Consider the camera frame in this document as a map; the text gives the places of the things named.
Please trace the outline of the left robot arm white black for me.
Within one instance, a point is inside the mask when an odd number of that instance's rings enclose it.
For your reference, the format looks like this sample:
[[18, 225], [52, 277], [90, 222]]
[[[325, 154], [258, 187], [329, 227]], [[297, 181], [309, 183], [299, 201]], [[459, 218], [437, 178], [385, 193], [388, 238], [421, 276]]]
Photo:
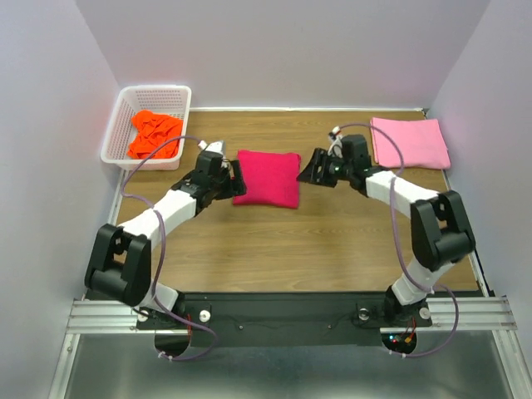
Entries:
[[202, 150], [195, 168], [171, 186], [155, 204], [133, 219], [104, 224], [97, 233], [84, 284], [132, 308], [150, 308], [166, 327], [187, 323], [185, 296], [159, 283], [162, 265], [151, 274], [151, 254], [160, 247], [164, 261], [166, 236], [193, 219], [215, 200], [244, 195], [246, 186], [237, 160], [216, 150]]

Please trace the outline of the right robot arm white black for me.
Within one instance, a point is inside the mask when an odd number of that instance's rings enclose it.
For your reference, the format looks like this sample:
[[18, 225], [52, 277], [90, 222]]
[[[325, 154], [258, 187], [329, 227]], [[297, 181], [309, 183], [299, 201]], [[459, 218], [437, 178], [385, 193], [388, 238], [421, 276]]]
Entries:
[[385, 293], [384, 319], [401, 324], [421, 308], [440, 277], [475, 250], [475, 236], [461, 196], [414, 185], [393, 171], [374, 165], [363, 135], [328, 135], [328, 149], [317, 148], [297, 180], [335, 187], [343, 180], [360, 194], [388, 204], [391, 216], [410, 220], [413, 258], [399, 258], [401, 277]]

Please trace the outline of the magenta red t-shirt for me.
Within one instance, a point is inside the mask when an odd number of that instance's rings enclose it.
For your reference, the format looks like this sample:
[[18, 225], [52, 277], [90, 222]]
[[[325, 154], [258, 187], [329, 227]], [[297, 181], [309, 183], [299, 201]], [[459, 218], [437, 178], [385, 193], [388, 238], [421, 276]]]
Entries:
[[301, 157], [296, 153], [239, 150], [246, 194], [233, 198], [233, 205], [272, 205], [287, 209], [299, 206]]

